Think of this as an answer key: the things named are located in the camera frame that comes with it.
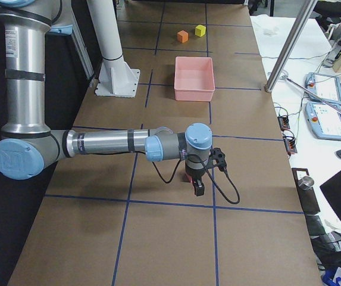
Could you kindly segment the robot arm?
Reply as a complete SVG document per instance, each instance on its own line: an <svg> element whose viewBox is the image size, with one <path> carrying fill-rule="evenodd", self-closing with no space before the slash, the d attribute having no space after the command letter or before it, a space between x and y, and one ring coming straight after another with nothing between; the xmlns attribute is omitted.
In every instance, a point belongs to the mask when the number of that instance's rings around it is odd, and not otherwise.
<svg viewBox="0 0 341 286"><path fill-rule="evenodd" d="M75 109L61 100L59 115L46 119L45 47L48 35L82 34L70 1L0 1L4 24L6 124L1 128L0 173L26 180L46 167L77 155L141 153L150 162L184 163L195 195L205 192L203 175L212 163L212 131L194 123L184 132L166 127L77 132L70 127Z"/></svg>

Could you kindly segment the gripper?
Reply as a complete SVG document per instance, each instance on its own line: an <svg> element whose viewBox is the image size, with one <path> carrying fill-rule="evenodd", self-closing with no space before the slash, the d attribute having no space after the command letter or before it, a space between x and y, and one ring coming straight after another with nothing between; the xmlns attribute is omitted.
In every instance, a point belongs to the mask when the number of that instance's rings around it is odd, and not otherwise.
<svg viewBox="0 0 341 286"><path fill-rule="evenodd" d="M185 162L186 176L190 182L192 182L194 193L196 196L203 196L205 193L205 185L202 182L202 177L205 174L205 169L200 159L187 159Z"/></svg>

